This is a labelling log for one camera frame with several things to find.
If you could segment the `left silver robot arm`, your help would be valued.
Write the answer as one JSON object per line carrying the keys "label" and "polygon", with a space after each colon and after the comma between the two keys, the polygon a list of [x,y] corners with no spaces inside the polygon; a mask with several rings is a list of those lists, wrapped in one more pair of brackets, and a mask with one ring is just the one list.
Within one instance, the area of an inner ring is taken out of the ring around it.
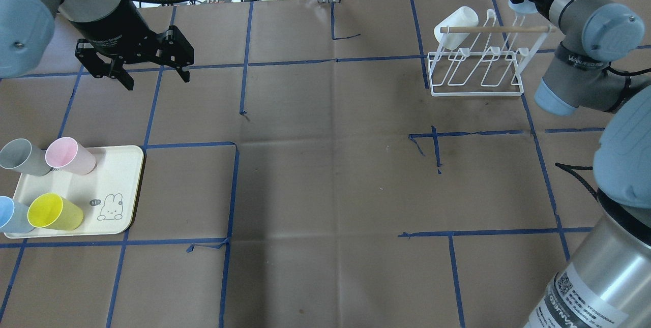
{"label": "left silver robot arm", "polygon": [[178,4],[182,0],[2,0],[1,76],[15,78],[35,69],[51,42],[61,14],[81,34],[75,57],[96,78],[118,80],[128,90],[125,65],[151,62],[174,69],[189,82],[194,48],[176,26],[152,31],[135,2]]}

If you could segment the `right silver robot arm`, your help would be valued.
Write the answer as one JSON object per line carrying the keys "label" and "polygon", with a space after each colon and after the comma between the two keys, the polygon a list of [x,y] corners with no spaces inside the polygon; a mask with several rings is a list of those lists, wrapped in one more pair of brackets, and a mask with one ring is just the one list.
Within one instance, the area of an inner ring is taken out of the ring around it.
{"label": "right silver robot arm", "polygon": [[612,113],[595,152],[592,191],[604,214],[547,284],[525,327],[649,327],[649,76],[611,62],[636,48],[641,17],[610,0],[509,0],[564,34],[535,93],[559,116]]}

